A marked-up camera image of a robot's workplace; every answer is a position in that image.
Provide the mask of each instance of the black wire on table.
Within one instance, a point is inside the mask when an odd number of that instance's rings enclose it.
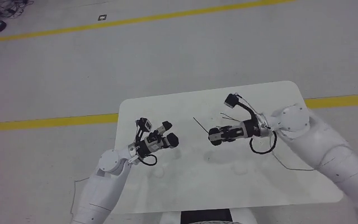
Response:
[[[272,131],[272,132],[273,132],[275,138],[274,138],[274,144],[271,146],[271,148],[269,150],[267,150],[266,152],[258,152],[256,150],[254,150],[253,147],[252,147],[253,138],[251,138],[250,143],[249,143],[251,151],[256,153],[256,154],[260,154],[260,155],[264,155],[264,154],[268,154],[268,153],[272,152],[274,150],[274,148],[276,147],[276,142],[277,142],[277,134],[276,134],[275,131]]]
[[[149,163],[147,163],[147,162],[144,162],[144,160],[142,160],[140,157],[138,157],[138,160],[139,160],[140,162],[142,162],[143,164],[147,165],[147,166],[154,166],[154,165],[156,165],[157,162],[158,162],[158,158],[157,158],[155,155],[148,155],[147,157],[149,157],[149,156],[155,158],[156,161],[155,161],[153,164],[149,164]]]

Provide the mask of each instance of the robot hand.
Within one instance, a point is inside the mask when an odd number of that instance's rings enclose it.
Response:
[[[107,150],[102,154],[97,168],[82,191],[73,224],[102,224],[116,206],[131,166],[140,162],[154,166],[157,158],[152,155],[153,152],[163,148],[175,148],[179,144],[175,134],[163,136],[164,132],[172,127],[169,122],[163,122],[163,125],[153,132],[150,132],[152,124],[146,118],[140,118],[136,124],[139,129],[132,144],[123,150]],[[142,140],[144,132],[150,133]],[[156,162],[144,162],[144,158],[148,156],[153,156]]]
[[[309,110],[310,129],[290,138],[281,130],[279,137],[304,162],[331,179],[358,207],[358,155],[329,124]]]
[[[212,128],[209,140],[213,145],[252,136],[267,137],[272,132],[275,140],[268,151],[255,151],[252,138],[251,150],[258,154],[270,153],[275,148],[278,135],[309,166],[331,179],[358,208],[358,155],[344,138],[312,111],[295,104],[279,109],[272,115],[257,114],[238,94],[229,94],[225,104],[231,108],[236,105],[244,108],[250,113],[251,119],[235,126]]]

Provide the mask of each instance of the floor marking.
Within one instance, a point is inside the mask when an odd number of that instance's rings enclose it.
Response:
[[[39,32],[30,32],[27,34],[0,36],[0,41],[35,38],[38,36],[49,36],[49,35],[63,34],[63,33],[68,33],[68,32],[77,32],[77,31],[83,31],[83,30],[94,30],[94,29],[101,29],[101,28],[106,28],[106,27],[111,27],[111,26],[137,24],[140,22],[165,20],[168,18],[193,16],[193,15],[200,15],[200,14],[207,14],[207,13],[221,12],[221,11],[228,11],[228,10],[238,10],[238,9],[242,9],[242,8],[251,8],[251,7],[258,7],[258,6],[268,6],[271,4],[279,4],[279,3],[293,2],[293,1],[295,1],[295,0],[261,0],[261,1],[255,1],[255,2],[245,2],[245,3],[240,3],[240,4],[230,4],[230,5],[226,5],[226,6],[201,8],[201,9],[197,9],[197,10],[173,12],[173,13],[159,14],[159,15],[153,15],[153,16],[145,16],[145,17],[140,17],[140,18],[129,18],[127,20],[117,20],[117,21],[112,21],[112,22],[100,22],[97,24],[68,27],[68,28],[57,29],[57,30],[46,30],[46,31],[39,31]]]
[[[358,106],[358,95],[305,99],[304,102],[311,109]]]
[[[307,107],[337,108],[342,106],[358,106],[358,95],[305,99]],[[23,120],[18,122],[0,122],[0,130],[51,128],[85,124],[117,123],[118,114],[100,114],[90,116],[72,116],[68,118],[50,118],[39,120]]]

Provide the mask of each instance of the small black object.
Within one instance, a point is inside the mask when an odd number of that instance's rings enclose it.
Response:
[[[212,209],[212,210],[198,210],[198,211],[183,211],[180,215],[180,224],[189,223],[206,223],[207,221],[215,220],[217,222],[210,223],[228,223],[232,222],[230,209]]]
[[[6,28],[6,23],[0,20],[0,32],[3,31],[5,28]]]
[[[174,133],[168,134],[167,140],[172,147],[177,147],[179,145],[179,139]]]
[[[219,128],[211,128],[211,129],[209,130],[209,135],[211,135],[211,134],[218,134],[218,133],[220,133]],[[220,145],[221,143],[223,143],[222,140],[216,140],[216,141],[210,141],[210,142],[211,142],[211,144],[213,144],[213,146],[218,146],[218,145]]]
[[[276,132],[274,130],[272,132],[273,132],[275,138],[274,138],[274,144],[272,145],[272,147],[269,150],[267,150],[266,152],[258,152],[256,150],[254,150],[253,147],[252,147],[253,138],[251,138],[250,142],[249,142],[251,151],[256,153],[256,154],[260,154],[260,155],[264,155],[264,154],[268,154],[268,153],[272,152],[274,150],[274,148],[276,147],[276,142],[277,142],[277,134],[276,134]]]
[[[98,17],[98,20],[99,20],[99,21],[106,20],[106,19],[107,19],[107,14],[105,14],[105,15],[100,15],[100,16]]]
[[[234,94],[229,94],[226,97],[225,104],[230,108],[234,108],[239,102],[239,99]]]
[[[166,130],[171,129],[173,126],[170,122],[163,122],[162,124]]]

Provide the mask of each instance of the black base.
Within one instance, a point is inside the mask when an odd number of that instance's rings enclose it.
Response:
[[[232,222],[230,209],[198,210],[181,212],[180,224],[189,224],[204,221]]]
[[[0,20],[0,32],[3,31],[5,28],[6,28],[6,23]]]

